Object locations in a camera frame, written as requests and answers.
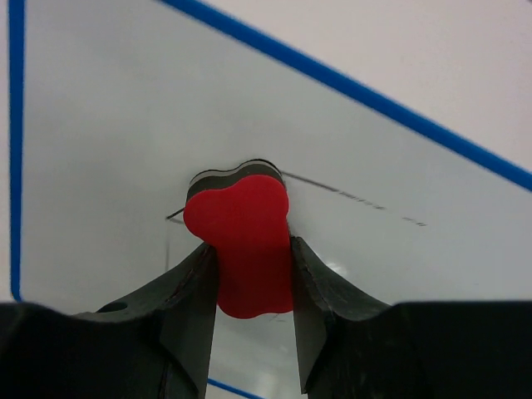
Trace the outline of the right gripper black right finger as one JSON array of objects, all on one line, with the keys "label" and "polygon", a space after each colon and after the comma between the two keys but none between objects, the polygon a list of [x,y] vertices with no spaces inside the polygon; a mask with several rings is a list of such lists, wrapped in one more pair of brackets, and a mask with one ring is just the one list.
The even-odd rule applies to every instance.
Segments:
[{"label": "right gripper black right finger", "polygon": [[528,398],[528,301],[387,305],[292,238],[293,319],[310,398]]}]

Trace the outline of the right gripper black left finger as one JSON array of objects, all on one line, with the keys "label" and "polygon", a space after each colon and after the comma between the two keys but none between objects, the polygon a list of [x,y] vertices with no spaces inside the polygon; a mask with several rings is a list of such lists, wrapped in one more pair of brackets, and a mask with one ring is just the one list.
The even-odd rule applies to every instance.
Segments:
[{"label": "right gripper black left finger", "polygon": [[202,398],[219,288],[216,253],[180,264],[94,313],[1,306],[4,398]]}]

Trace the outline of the red whiteboard eraser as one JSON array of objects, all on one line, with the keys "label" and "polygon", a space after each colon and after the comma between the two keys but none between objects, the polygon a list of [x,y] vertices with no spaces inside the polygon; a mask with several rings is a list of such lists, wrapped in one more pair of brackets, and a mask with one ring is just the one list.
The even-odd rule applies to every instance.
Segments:
[{"label": "red whiteboard eraser", "polygon": [[216,251],[218,305],[230,317],[293,310],[288,211],[282,174],[266,160],[205,170],[190,181],[183,220]]}]

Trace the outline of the blue framed whiteboard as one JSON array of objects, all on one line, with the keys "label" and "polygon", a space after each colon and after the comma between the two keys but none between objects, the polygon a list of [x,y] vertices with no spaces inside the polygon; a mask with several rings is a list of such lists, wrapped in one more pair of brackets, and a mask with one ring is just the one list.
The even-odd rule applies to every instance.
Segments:
[{"label": "blue framed whiteboard", "polygon": [[[290,244],[375,299],[531,304],[530,172],[439,123],[199,1],[11,1],[7,28],[13,303],[147,285],[207,244],[190,181],[262,159]],[[310,398],[293,310],[217,296],[209,387]]]}]

